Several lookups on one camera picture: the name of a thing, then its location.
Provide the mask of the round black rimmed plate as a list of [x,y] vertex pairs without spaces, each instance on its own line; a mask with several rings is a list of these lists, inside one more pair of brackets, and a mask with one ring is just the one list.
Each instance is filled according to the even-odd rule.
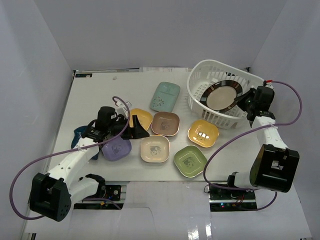
[[199,102],[213,111],[225,113],[236,105],[234,99],[242,94],[243,88],[238,82],[222,80],[210,85]]

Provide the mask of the cream square panda plate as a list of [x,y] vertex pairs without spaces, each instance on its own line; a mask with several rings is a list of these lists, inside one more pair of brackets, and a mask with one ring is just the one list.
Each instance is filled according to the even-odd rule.
[[170,156],[170,142],[162,135],[151,135],[140,142],[140,157],[147,163],[164,163]]

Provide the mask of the orange square panda plate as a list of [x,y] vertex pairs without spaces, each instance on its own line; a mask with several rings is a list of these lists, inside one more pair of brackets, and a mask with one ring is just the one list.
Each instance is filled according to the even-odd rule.
[[189,140],[203,148],[212,147],[219,135],[219,129],[214,124],[202,119],[194,121],[187,132]]

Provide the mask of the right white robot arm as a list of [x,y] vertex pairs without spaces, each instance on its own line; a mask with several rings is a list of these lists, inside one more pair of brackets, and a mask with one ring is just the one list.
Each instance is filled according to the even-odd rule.
[[250,127],[258,129],[260,150],[249,171],[228,176],[225,192],[233,200],[242,196],[244,189],[286,193],[292,186],[300,155],[289,149],[276,128],[276,118],[269,111],[274,96],[272,88],[261,85],[235,98],[237,106],[247,113]]

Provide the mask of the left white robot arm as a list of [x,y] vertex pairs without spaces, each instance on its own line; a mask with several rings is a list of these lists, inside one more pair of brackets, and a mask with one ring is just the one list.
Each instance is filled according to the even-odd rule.
[[113,107],[101,107],[97,118],[87,125],[72,151],[47,173],[35,175],[29,198],[30,210],[60,222],[73,203],[102,199],[106,194],[106,180],[92,173],[76,179],[78,172],[111,141],[143,139],[149,135],[137,115],[124,116]]

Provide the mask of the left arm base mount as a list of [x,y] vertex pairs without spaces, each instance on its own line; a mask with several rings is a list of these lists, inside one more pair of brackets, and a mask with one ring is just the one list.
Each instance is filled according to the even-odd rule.
[[75,210],[121,210],[124,205],[126,197],[126,186],[120,184],[106,185],[104,199],[107,200],[93,200],[82,201],[74,205]]

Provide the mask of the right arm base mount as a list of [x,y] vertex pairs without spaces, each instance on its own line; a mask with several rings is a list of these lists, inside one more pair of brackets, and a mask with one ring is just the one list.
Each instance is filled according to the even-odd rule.
[[208,195],[211,212],[242,212],[258,209],[256,195],[251,191],[227,190],[208,184],[203,191]]

